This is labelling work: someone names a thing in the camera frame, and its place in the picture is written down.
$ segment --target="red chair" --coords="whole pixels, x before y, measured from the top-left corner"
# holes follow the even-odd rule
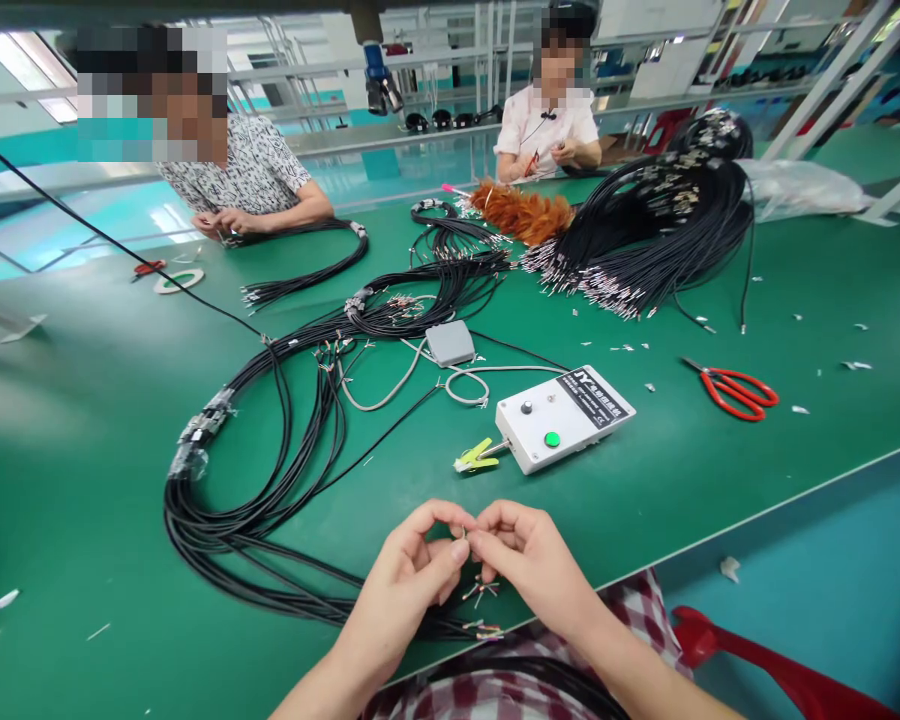
[[[698,610],[681,605],[673,614],[680,621],[674,630],[691,668],[720,651],[728,652],[763,668],[807,720],[900,720],[900,715],[873,698],[717,627]]]
[[[667,145],[677,134],[677,130],[684,120],[692,118],[697,112],[694,108],[681,108],[680,110],[667,110],[660,113],[657,124],[653,126],[653,132],[647,137],[642,151],[647,155],[659,155],[667,149]]]

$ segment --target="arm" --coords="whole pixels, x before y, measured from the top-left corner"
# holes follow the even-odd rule
[[[502,183],[516,182],[533,175],[537,162],[532,155],[517,157],[513,153],[501,153],[497,158],[497,179]]]
[[[224,208],[216,217],[216,222],[220,227],[238,235],[247,233],[269,235],[333,217],[333,206],[316,180],[310,180],[297,190],[297,197],[300,198],[300,202],[289,210],[267,215],[251,215],[237,208]]]
[[[281,230],[309,225],[333,217],[333,205],[330,204],[330,199],[323,189],[317,185],[316,180],[307,181],[296,190],[296,193],[300,202],[292,208],[263,216],[269,228],[264,232],[278,233]]]
[[[576,108],[570,134],[563,147],[553,148],[553,159],[560,167],[572,165],[575,168],[593,170],[600,166],[603,151],[600,149],[600,134],[593,119],[590,106]]]
[[[502,183],[512,183],[533,174],[536,165],[533,155],[520,154],[520,135],[526,124],[526,117],[523,104],[517,103],[516,97],[507,98],[503,106],[500,135],[497,136],[497,144],[493,146],[493,152],[497,156],[497,180]]]
[[[271,232],[333,217],[333,205],[317,185],[317,181],[310,177],[297,156],[290,151],[286,139],[273,123],[265,118],[261,119],[264,121],[263,138],[267,146],[267,158],[273,173],[290,192],[300,198],[300,203],[290,210],[271,215]]]
[[[183,176],[173,170],[167,163],[156,163],[157,170],[163,175],[163,179],[170,183],[170,187],[174,189],[180,199],[183,200],[187,207],[193,210],[195,215],[190,218],[190,223],[199,230],[204,237],[211,240],[217,240],[219,233],[217,232],[217,212],[206,198]]]
[[[497,500],[468,535],[484,562],[483,581],[499,571],[540,620],[566,638],[634,720],[739,720],[733,710],[668,666],[634,636],[590,587],[550,516]]]
[[[353,720],[394,673],[430,605],[443,605],[470,555],[466,540],[426,541],[438,522],[476,529],[459,505],[430,500],[387,537],[333,649],[270,720]]]

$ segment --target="white control box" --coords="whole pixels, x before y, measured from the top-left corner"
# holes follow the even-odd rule
[[[637,411],[590,365],[497,403],[497,428],[524,475],[606,437]]]

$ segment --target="plastic bag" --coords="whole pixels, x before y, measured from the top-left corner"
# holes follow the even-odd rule
[[[873,198],[846,175],[803,160],[737,160],[753,185],[758,223],[800,215],[853,214]],[[749,189],[744,200],[750,200]]]

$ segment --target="yellow alligator clip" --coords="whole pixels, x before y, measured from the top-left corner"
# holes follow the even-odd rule
[[[482,467],[499,465],[500,461],[495,457],[490,457],[490,455],[505,447],[509,447],[510,443],[504,441],[499,445],[490,447],[491,442],[493,441],[490,438],[487,438],[476,447],[470,448],[464,452],[463,455],[453,461],[453,469],[457,472],[468,472]]]

